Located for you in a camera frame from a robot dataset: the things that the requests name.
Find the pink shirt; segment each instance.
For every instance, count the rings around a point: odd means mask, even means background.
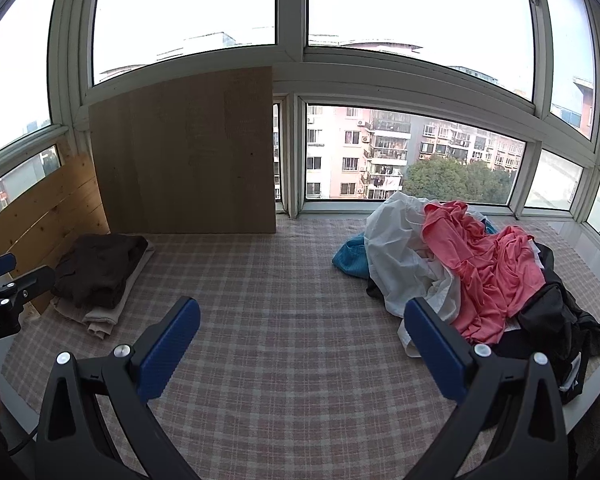
[[[544,276],[520,227],[489,235],[465,214],[464,202],[427,204],[422,238],[460,277],[460,311],[452,325],[471,343],[497,343],[507,317],[544,285]]]

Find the checkered cloth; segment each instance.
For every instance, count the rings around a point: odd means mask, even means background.
[[[202,478],[402,478],[454,404],[423,361],[404,354],[400,320],[366,295],[366,281],[331,265],[364,225],[279,218],[275,235],[148,235],[155,255],[109,338],[48,309],[23,327],[2,373],[38,412],[59,352],[103,356],[188,295],[202,325],[150,407]],[[598,280],[547,224],[529,231],[554,249],[556,271],[600,320]],[[141,470],[108,399],[101,406],[122,459]],[[492,435],[478,438],[463,470]]]

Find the tree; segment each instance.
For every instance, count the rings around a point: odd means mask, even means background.
[[[463,164],[452,158],[432,156],[407,168],[402,191],[441,202],[504,204],[515,180],[515,172],[491,170],[481,161]]]

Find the screw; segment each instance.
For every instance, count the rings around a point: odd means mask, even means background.
[[[542,352],[536,352],[534,354],[534,361],[539,365],[545,365],[549,362],[549,359],[547,359],[546,355],[544,355]]]
[[[116,357],[126,357],[131,353],[129,345],[118,345],[113,349],[113,355]]]
[[[478,343],[474,346],[474,352],[480,357],[489,357],[491,355],[491,348],[483,343]]]
[[[58,357],[56,357],[56,363],[58,363],[59,365],[63,365],[65,363],[68,363],[70,359],[71,354],[69,354],[69,352],[60,352],[58,354]]]

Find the pile of clothes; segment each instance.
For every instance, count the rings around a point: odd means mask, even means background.
[[[600,323],[554,272],[552,250],[518,226],[498,232],[464,202],[396,192],[333,263],[367,279],[367,293],[394,316],[422,297],[471,344],[503,357],[543,352],[564,403],[582,392],[589,358],[600,354]],[[419,357],[404,321],[398,336],[407,355]]]
[[[136,278],[154,253],[142,236],[82,235],[56,266],[52,305],[103,339],[120,319]]]

